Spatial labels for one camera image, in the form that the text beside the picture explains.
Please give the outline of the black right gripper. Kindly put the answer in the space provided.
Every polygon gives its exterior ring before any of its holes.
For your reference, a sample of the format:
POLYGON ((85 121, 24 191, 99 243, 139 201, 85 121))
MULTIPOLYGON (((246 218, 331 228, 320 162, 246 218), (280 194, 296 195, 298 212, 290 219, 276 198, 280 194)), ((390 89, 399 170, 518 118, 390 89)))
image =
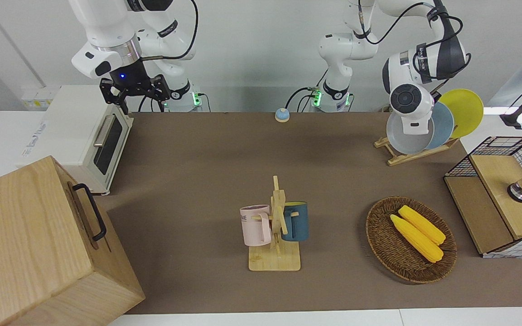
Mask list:
POLYGON ((147 96, 155 101, 168 101, 171 91, 164 75, 151 79, 141 59, 133 64, 109 72, 108 78, 101 78, 100 91, 108 105, 116 105, 124 115, 129 114, 128 96, 147 96))

